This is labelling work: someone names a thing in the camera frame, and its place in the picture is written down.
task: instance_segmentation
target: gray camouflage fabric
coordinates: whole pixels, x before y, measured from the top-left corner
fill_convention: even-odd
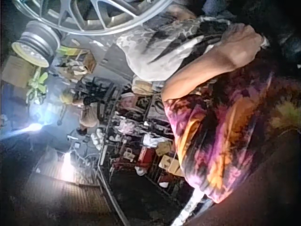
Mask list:
[[[136,28],[117,39],[132,71],[145,81],[165,81],[218,43],[230,25],[226,19],[201,16],[158,29]]]

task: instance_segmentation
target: hand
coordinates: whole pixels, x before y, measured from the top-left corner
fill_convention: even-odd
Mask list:
[[[233,71],[253,61],[262,43],[263,37],[253,27],[233,24],[223,34],[221,44],[212,51],[219,55],[227,71]]]

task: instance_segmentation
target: tie-dye shirt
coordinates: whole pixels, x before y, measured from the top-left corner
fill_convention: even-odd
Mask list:
[[[258,57],[165,102],[186,180],[216,203],[272,154],[262,150],[266,142],[301,127],[301,84],[274,65]]]

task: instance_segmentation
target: person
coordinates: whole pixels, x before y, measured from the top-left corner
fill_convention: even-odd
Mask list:
[[[266,144],[300,133],[301,83],[283,76],[262,42],[251,26],[232,24],[162,90],[185,178],[215,203],[269,159]]]
[[[79,98],[78,94],[74,95],[69,89],[66,89],[61,94],[60,99],[67,105],[71,104],[82,107],[79,118],[79,128],[76,130],[79,135],[85,136],[87,129],[94,127],[98,123],[97,98],[90,96]]]

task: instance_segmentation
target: green fan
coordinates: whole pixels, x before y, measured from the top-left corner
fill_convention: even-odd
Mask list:
[[[41,105],[44,102],[47,93],[47,86],[44,84],[48,78],[48,73],[45,72],[42,75],[41,68],[36,70],[33,78],[28,81],[29,90],[26,94],[26,103],[34,101],[36,104]]]

